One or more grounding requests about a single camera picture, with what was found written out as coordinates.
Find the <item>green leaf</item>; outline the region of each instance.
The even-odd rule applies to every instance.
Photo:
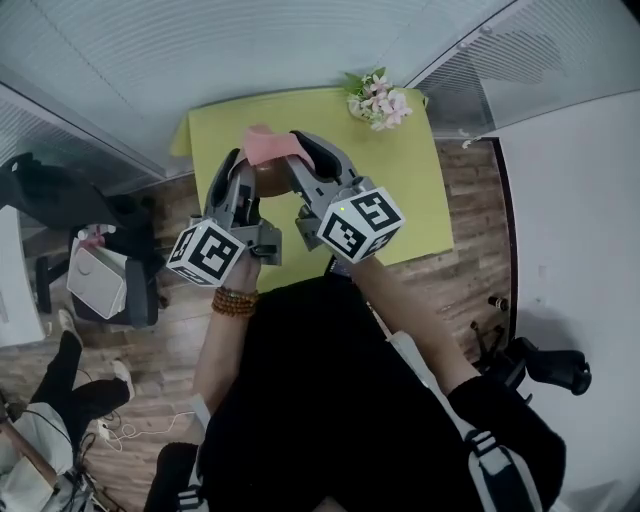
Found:
[[[342,87],[351,94],[360,94],[360,92],[362,92],[363,85],[360,77],[353,73],[345,73],[345,76],[347,77],[347,80]]]

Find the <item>pink cloth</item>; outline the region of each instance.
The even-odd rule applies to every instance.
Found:
[[[266,124],[255,124],[247,128],[243,148],[251,165],[258,165],[281,156],[298,155],[312,169],[315,169],[309,153],[304,150],[293,133],[273,133]]]

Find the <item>black pants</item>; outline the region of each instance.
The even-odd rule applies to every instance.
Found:
[[[81,353],[80,341],[65,331],[58,353],[49,363],[47,373],[31,398],[31,403],[49,404],[60,415],[74,454],[78,452],[92,420],[106,416],[129,401],[127,383],[118,378],[94,380],[73,389]]]

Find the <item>cable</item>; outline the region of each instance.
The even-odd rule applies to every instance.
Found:
[[[103,416],[102,418],[100,418],[101,420],[104,421],[115,421],[116,417],[118,418],[118,425],[111,428],[110,430],[118,430],[120,428],[120,426],[122,425],[122,416],[120,416],[120,414],[118,414],[118,411],[111,411],[110,414],[107,414],[106,416]]]
[[[78,368],[76,371],[77,371],[77,372],[82,372],[82,373],[84,373],[87,377],[89,377],[89,380],[90,380],[91,382],[93,382],[93,379],[91,378],[91,375],[89,375],[89,374],[88,374],[87,372],[85,372],[84,370],[81,370],[80,368]]]
[[[89,441],[89,444],[87,444],[87,447],[84,450],[82,450],[82,447],[84,446],[84,442],[89,438],[91,438],[91,441]],[[80,454],[80,458],[76,466],[84,467],[84,459],[87,456],[87,453],[89,453],[89,450],[91,450],[91,448],[95,444],[95,442],[96,442],[96,435],[93,432],[89,432],[82,438],[82,442],[80,443],[80,451],[82,453]]]
[[[158,432],[145,432],[145,431],[136,431],[136,427],[134,427],[133,425],[131,425],[130,423],[125,423],[124,425],[122,425],[121,431],[122,431],[122,435],[118,436],[118,434],[116,434],[116,432],[114,432],[113,430],[106,428],[107,432],[109,432],[109,434],[113,434],[114,437],[110,437],[109,439],[103,437],[104,442],[107,443],[107,445],[112,448],[114,451],[121,453],[122,452],[122,440],[123,439],[135,439],[138,436],[141,435],[148,435],[148,436],[153,436],[153,435],[157,435],[157,434],[168,434],[169,432],[171,432],[171,429],[173,428],[173,426],[176,423],[176,420],[178,419],[178,417],[180,416],[191,416],[192,414],[195,414],[195,412],[180,412],[178,414],[176,414],[173,417],[173,421],[171,422],[171,425],[169,425],[169,428],[167,430],[162,430],[162,431],[158,431]],[[125,429],[129,427],[132,429],[132,432],[127,433],[125,431]],[[113,446],[111,443],[113,441],[117,441],[118,444],[120,445],[119,448],[116,448],[115,446]]]
[[[25,412],[28,412],[29,414],[35,414],[36,416],[40,416],[44,421],[46,421],[49,425],[51,425],[51,427],[53,427],[54,429],[56,429],[58,432],[60,432],[60,435],[62,437],[64,437],[67,442],[71,445],[71,448],[73,449],[73,444],[71,443],[71,439],[69,439],[69,436],[67,434],[65,434],[62,430],[60,430],[58,427],[56,427],[53,423],[51,423],[47,418],[45,418],[42,414],[40,414],[39,412],[36,411],[30,411],[29,409],[25,409],[24,411],[22,411],[22,413],[24,414]]]

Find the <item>black office chair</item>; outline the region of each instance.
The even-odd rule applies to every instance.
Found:
[[[8,204],[50,229],[70,230],[69,249],[77,232],[88,224],[116,227],[104,239],[107,249],[129,257],[125,308],[105,320],[72,295],[79,318],[136,328],[157,322],[163,299],[158,296],[155,276],[164,258],[155,250],[151,201],[141,204],[130,196],[105,197],[80,173],[43,165],[31,153],[13,157],[0,167],[0,190],[0,207]],[[46,256],[37,259],[36,292],[42,312],[51,313],[49,285],[68,268],[68,259],[51,268]]]
[[[471,328],[480,345],[480,359],[474,366],[507,387],[517,389],[527,373],[537,382],[560,386],[576,396],[586,393],[591,385],[591,368],[578,350],[539,350],[523,337],[512,339],[506,348],[500,349],[505,332],[501,326],[493,330],[496,337],[487,349],[478,324],[473,322]]]

